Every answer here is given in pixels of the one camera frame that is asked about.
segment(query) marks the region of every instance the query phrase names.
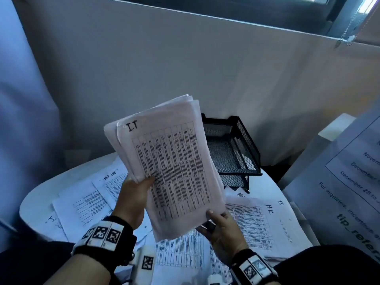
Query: hand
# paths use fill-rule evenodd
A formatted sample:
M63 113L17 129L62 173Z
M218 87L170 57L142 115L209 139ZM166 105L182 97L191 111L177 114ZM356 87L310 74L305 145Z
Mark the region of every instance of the hand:
M232 258L238 252L249 248L243 234L234 218L227 212L218 215L208 210L206 216L216 224L214 231L211 233L203 226L198 226L197 231L210 241L216 256L230 266Z
M154 180L154 177L149 177L136 184L125 179L112 215L126 221L133 230L137 229L143 222L148 190Z

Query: black mesh tray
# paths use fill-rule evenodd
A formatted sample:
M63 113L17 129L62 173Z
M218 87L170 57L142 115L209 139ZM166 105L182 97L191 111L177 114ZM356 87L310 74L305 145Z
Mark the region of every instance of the black mesh tray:
M260 153L238 116L206 118L202 114L207 145L215 167L229 187L249 188L249 176L261 176Z

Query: right hand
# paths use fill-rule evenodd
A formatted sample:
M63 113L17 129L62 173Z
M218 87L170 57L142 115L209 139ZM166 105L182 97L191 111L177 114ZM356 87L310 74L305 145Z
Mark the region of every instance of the right hand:
M224 264L231 266L232 258L241 250L249 248L244 236L228 212L218 215L208 210L206 216L215 223L214 231L211 233L202 226L198 226L197 231L210 241L216 256Z

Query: white curtain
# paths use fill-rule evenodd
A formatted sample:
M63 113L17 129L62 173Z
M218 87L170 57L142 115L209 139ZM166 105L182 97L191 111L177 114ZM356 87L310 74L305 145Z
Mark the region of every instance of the white curtain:
M0 218L14 224L19 206L61 165L59 112L11 0L0 0ZM0 227L0 252L9 234Z

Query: round white table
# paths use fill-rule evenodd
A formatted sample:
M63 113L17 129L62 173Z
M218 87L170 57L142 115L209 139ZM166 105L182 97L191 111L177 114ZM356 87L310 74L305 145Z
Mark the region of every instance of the round white table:
M44 222L46 216L54 211L52 202L59 197L58 193L67 187L74 185L76 182L85 179L91 174L96 173L102 168L107 167L115 160L116 156L116 153L112 153L91 160L78 167L63 172L35 187L21 203L19 211L21 219L43 238L54 240L54 236L39 232L38 226ZM263 173L262 176L250 176L249 178L249 192L252 197L259 199L275 198L276 200L283 200L284 203L291 208L289 203L285 202L286 198L276 183L264 172L263 169L261 169L261 171Z

